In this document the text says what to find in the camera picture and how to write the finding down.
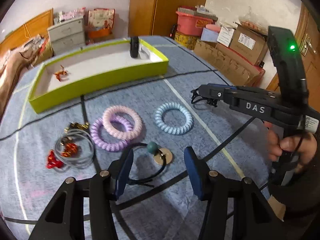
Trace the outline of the person's right hand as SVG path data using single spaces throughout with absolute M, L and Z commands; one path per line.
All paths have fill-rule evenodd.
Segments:
M 295 135 L 280 139 L 279 135 L 272 128 L 272 124 L 265 122 L 268 128 L 267 149 L 271 161 L 277 161 L 284 151 L 293 152 L 300 142 L 300 136 Z M 298 148 L 299 162 L 295 169 L 296 173 L 301 172 L 314 158 L 317 151 L 317 141 L 312 133 L 307 133 Z

